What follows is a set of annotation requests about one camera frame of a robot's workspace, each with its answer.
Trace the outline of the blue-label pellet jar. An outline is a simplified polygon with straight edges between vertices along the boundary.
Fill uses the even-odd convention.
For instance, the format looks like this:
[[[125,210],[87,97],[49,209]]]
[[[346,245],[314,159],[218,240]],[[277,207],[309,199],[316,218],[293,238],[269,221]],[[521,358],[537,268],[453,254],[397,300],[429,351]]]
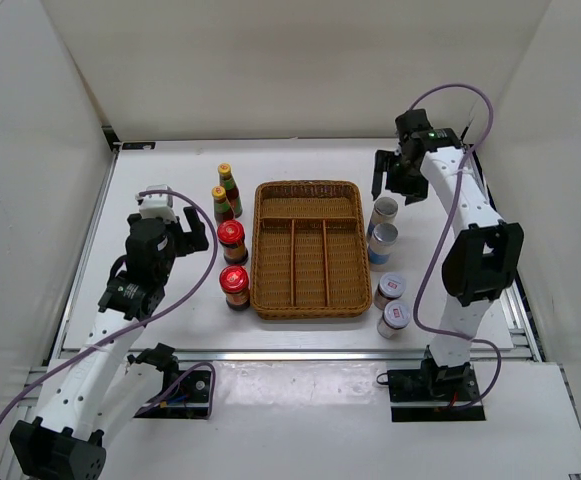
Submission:
[[[391,223],[378,224],[368,242],[368,259],[373,265],[384,265],[390,259],[398,238],[398,229]]]
[[[398,203],[389,197],[378,198],[370,215],[368,227],[366,230],[367,239],[371,238],[374,229],[381,223],[393,223],[398,213]]]

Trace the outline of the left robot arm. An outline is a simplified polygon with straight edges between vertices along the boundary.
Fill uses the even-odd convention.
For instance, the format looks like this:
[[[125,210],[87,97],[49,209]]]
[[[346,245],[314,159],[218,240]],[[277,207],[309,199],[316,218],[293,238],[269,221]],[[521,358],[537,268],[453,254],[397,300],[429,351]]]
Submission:
[[[34,419],[18,421],[9,435],[27,476],[99,478],[125,424],[180,397],[193,367],[181,370],[162,343],[137,355],[130,349],[164,299],[176,259],[217,249],[207,215],[193,206],[183,212],[188,231],[168,202],[143,200],[129,216],[126,252],[110,269],[86,344],[59,365],[66,375]]]

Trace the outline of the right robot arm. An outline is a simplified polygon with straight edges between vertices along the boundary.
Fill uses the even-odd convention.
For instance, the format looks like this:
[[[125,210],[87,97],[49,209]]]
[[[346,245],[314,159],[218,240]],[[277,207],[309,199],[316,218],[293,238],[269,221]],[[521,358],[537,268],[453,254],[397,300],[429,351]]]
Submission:
[[[372,192],[386,188],[409,203],[435,192],[447,214],[442,233],[454,236],[447,255],[435,252],[431,260],[441,266],[447,299],[419,375],[422,393],[440,400],[467,380],[482,318],[513,283],[524,232],[490,205],[453,130],[417,125],[397,132],[398,151],[375,155]]]

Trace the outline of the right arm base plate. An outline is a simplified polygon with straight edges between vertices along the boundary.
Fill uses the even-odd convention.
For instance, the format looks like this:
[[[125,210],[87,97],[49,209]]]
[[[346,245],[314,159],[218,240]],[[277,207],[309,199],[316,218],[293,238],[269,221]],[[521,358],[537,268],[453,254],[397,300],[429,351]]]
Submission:
[[[379,386],[388,388],[393,423],[481,422],[485,409],[474,368],[465,365],[450,379],[433,379],[432,371],[392,369],[377,375]]]

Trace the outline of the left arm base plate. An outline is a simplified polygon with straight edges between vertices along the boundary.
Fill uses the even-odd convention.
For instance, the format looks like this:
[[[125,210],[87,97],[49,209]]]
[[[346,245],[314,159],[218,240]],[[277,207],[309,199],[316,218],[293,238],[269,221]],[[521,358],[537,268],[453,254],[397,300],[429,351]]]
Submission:
[[[193,364],[185,371],[175,370],[164,379],[158,401],[150,400],[135,418],[168,420],[208,420],[212,415],[216,369],[210,362]]]

